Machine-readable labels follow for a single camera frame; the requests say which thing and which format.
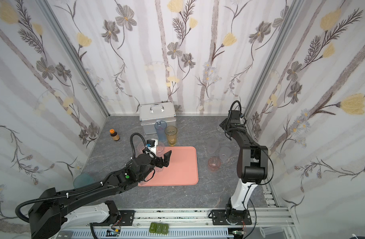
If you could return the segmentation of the clear glass two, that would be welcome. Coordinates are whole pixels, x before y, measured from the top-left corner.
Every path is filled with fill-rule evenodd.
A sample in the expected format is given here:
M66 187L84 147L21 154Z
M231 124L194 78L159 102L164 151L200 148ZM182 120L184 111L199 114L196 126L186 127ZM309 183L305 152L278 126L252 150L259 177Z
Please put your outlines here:
M163 156L165 151L165 145L162 142L158 142L157 146L156 146L156 156L157 157L161 157Z

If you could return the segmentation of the clear glass three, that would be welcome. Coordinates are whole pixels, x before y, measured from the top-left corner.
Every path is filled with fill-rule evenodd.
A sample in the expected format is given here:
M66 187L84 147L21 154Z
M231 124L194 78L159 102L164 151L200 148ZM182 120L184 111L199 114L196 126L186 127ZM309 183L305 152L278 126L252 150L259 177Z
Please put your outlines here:
M155 172L162 172L164 170L164 167L163 166L162 167L155 166L154 170L155 170Z

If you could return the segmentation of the clear glass one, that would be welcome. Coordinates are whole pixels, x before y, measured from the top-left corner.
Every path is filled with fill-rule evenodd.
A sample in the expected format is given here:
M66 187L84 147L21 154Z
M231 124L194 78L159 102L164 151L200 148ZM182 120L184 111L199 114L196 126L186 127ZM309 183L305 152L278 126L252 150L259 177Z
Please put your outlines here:
M140 144L138 144L137 146L137 152L139 154L142 154L143 153L143 150L145 149L146 147L144 146L144 144L141 142Z

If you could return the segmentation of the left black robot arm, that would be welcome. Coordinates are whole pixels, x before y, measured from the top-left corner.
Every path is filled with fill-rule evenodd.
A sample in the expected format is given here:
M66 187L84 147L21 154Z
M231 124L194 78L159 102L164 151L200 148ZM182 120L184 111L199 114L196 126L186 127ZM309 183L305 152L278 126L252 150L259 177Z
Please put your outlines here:
M121 194L146 181L155 168L168 167L172 151L156 155L156 141L145 140L135 132L130 136L131 160L120 170L104 179L77 189L56 191L50 188L40 198L28 200L15 209L16 216L29 223L33 239L49 239L61 230L69 219L67 215L96 200Z

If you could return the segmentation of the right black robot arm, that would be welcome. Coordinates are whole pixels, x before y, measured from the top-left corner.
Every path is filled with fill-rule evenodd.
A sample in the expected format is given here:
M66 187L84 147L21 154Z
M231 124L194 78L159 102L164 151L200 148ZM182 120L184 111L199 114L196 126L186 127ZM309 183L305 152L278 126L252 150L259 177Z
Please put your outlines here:
M226 134L239 146L237 176L239 178L234 194L229 198L224 210L211 210L208 217L214 226L251 225L248 201L254 189L268 177L268 148L260 146L247 132L241 122L241 112L230 110L221 124Z

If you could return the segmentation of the pink plastic tray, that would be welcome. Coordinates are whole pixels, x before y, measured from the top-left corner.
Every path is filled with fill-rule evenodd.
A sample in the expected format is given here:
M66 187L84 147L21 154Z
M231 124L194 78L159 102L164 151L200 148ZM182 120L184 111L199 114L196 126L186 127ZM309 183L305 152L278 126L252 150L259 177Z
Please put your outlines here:
M165 147L164 153L172 151L170 164L162 172L150 173L140 187L189 186L198 183L196 148L193 146Z

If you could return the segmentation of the yellow plastic tumbler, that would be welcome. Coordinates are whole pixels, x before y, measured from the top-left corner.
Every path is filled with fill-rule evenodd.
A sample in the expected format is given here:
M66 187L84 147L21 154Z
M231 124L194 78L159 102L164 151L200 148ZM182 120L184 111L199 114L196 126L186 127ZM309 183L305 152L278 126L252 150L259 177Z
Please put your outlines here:
M168 145L175 146L177 143L178 129L173 125L167 126L165 129L165 135L167 137Z

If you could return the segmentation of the blue plastic tumbler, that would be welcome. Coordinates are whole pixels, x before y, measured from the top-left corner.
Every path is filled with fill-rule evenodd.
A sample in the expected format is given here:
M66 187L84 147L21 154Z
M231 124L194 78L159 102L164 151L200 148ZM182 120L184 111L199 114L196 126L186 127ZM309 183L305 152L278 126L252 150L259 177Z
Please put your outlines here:
M167 141L167 137L165 134L165 129L167 128L167 126L167 123L163 120L156 121L156 123L154 124L159 141Z

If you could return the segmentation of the frosted white cup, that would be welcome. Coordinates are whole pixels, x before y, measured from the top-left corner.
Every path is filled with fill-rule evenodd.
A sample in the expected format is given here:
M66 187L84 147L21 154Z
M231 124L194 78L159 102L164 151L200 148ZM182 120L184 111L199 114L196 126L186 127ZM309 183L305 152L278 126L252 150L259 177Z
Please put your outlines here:
M222 161L226 161L231 157L232 150L229 147L223 146L219 150L219 158Z
M210 138L206 143L206 151L208 154L214 154L219 147L219 140L217 138Z

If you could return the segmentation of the brown bottle orange cap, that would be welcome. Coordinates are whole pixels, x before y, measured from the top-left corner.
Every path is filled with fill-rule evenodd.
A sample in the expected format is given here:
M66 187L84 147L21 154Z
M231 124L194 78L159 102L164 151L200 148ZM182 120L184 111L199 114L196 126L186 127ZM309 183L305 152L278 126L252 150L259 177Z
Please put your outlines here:
M111 129L109 132L110 132L110 136L112 137L112 139L114 141L119 141L120 140L119 134L114 129Z

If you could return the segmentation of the silver aluminium case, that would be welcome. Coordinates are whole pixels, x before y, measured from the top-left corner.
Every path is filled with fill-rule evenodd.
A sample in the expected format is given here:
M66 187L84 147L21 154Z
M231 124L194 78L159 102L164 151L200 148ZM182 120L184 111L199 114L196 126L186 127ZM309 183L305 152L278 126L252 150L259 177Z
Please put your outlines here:
M177 126L175 106L173 102L140 105L139 120L145 135L156 133L154 125L157 121Z

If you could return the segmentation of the pink plastic cup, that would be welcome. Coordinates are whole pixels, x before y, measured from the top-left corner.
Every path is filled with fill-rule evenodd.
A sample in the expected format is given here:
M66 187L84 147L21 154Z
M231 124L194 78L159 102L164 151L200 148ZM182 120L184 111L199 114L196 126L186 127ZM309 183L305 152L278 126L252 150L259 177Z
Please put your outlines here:
M211 157L208 160L208 168L211 172L216 172L221 166L221 160L219 157Z

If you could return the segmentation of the teal plastic cup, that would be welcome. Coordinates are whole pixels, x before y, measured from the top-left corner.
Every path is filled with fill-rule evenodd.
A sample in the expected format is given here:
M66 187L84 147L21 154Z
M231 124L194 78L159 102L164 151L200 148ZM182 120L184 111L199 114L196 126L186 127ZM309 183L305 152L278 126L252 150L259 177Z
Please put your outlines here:
M94 183L95 180L89 174L81 174L75 178L73 181L73 186L75 189L88 186Z

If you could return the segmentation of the green terminal block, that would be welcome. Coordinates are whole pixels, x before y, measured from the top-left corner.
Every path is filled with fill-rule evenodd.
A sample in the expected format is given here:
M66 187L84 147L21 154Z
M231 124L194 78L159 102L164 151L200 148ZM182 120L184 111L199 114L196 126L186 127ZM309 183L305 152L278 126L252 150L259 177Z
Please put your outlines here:
M149 233L167 235L169 233L169 225L163 223L151 223Z

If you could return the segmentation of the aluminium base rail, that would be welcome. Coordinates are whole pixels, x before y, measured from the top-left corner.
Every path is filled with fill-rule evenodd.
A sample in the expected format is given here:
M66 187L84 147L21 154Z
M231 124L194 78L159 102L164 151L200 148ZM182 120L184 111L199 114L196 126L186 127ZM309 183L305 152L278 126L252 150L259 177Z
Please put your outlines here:
M67 215L54 239L298 239L287 208L250 209L251 225L214 226L215 209L109 209L85 206ZM151 223L169 225L167 235L149 233Z

